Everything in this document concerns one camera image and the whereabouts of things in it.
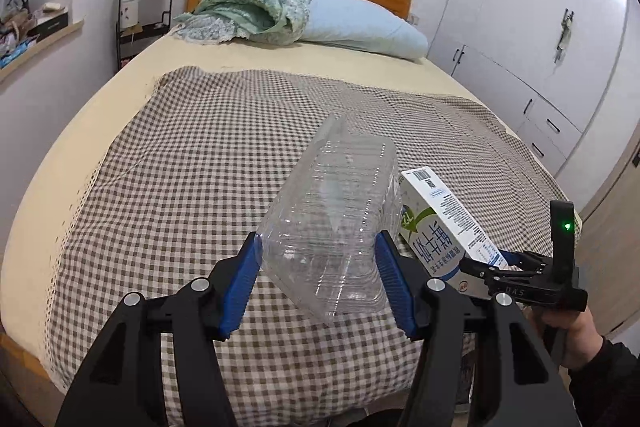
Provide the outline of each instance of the cardboard box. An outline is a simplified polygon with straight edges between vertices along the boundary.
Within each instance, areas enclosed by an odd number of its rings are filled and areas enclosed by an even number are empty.
[[[449,187],[429,167],[400,173],[400,235],[428,272],[460,293],[488,299],[484,282],[460,271],[464,255],[509,269],[489,239]]]
[[[38,25],[32,28],[27,35],[30,37],[37,36],[38,42],[40,42],[67,26],[69,26],[69,13],[65,8],[62,12],[44,14],[41,18],[38,18]]]

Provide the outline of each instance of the black shelf rack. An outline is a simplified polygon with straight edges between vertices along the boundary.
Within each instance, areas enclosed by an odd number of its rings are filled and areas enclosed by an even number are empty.
[[[128,34],[126,30],[120,28],[120,9],[122,8],[122,0],[118,0],[118,17],[116,20],[116,71],[120,71],[123,66],[133,57],[138,55],[140,51],[136,53],[122,54],[122,46],[125,44],[132,44],[133,42],[141,41],[144,39],[150,39],[154,37],[161,37],[166,35],[171,28],[171,12],[174,7],[174,0],[169,0],[169,9],[164,10],[161,15],[161,19],[158,22],[145,24],[141,26],[142,31]]]

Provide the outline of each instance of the beige bed sheet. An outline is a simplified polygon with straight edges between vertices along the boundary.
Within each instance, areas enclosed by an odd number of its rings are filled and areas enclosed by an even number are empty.
[[[158,78],[191,64],[213,72],[262,69],[311,74],[478,101],[426,59],[413,63],[301,42],[274,48],[244,42],[202,46],[171,37],[160,39],[116,74],[66,126],[38,168],[15,216],[0,279],[2,323],[9,336],[41,362],[47,358],[47,303],[63,235],[92,173],[113,139],[149,99]]]

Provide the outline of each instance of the screw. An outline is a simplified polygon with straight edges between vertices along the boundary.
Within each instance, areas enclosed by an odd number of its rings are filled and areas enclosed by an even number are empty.
[[[124,298],[124,303],[127,306],[135,306],[136,304],[138,304],[140,302],[140,294],[139,293],[129,293],[125,296]]]
[[[427,281],[427,286],[434,292],[441,292],[445,288],[445,283],[440,279],[429,279]]]
[[[191,282],[191,289],[196,292],[204,292],[209,287],[209,281],[204,277],[200,277],[199,279]]]
[[[498,301],[498,304],[500,304],[500,306],[510,306],[513,302],[511,296],[507,295],[506,293],[498,293],[498,295],[495,296],[495,300]]]

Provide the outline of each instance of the pillow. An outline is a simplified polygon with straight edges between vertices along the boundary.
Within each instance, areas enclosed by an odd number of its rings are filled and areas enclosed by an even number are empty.
[[[429,47],[408,22],[365,0],[311,0],[300,40],[411,60],[425,57]]]

